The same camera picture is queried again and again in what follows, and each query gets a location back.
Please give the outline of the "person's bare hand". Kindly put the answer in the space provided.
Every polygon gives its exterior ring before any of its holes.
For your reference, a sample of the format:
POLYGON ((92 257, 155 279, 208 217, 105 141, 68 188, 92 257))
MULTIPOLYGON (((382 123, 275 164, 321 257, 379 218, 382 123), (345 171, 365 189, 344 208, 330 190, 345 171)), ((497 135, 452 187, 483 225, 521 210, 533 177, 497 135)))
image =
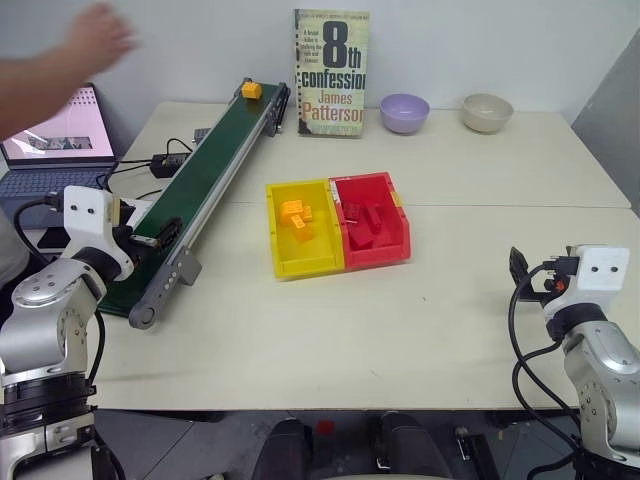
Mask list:
POLYGON ((109 3, 97 2, 79 13, 62 49, 83 77, 99 74, 137 47, 128 21, 109 3))

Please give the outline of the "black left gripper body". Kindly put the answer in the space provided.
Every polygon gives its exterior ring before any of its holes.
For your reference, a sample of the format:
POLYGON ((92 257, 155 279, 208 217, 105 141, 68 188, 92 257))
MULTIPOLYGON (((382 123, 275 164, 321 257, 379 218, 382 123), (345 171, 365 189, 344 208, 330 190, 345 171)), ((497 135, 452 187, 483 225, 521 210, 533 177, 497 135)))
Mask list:
POLYGON ((157 232, 137 233, 138 225, 142 222, 151 205, 150 200, 120 200, 119 223, 112 228, 112 234, 116 245, 131 260, 145 260, 154 249, 140 247, 128 241, 128 237, 132 234, 156 238, 157 232))

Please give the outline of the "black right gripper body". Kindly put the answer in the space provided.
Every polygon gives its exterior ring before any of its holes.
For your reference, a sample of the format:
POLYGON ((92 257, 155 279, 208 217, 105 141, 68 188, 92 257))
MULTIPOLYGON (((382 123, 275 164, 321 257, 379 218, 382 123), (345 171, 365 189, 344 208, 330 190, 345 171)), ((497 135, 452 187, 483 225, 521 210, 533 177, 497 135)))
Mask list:
POLYGON ((569 287, 571 278, 577 274, 579 257, 572 246, 566 247, 566 254, 554 257, 546 262, 551 269, 551 276, 543 282, 543 291, 535 291, 532 284, 527 287, 527 300, 529 302, 549 303, 560 297, 569 287))

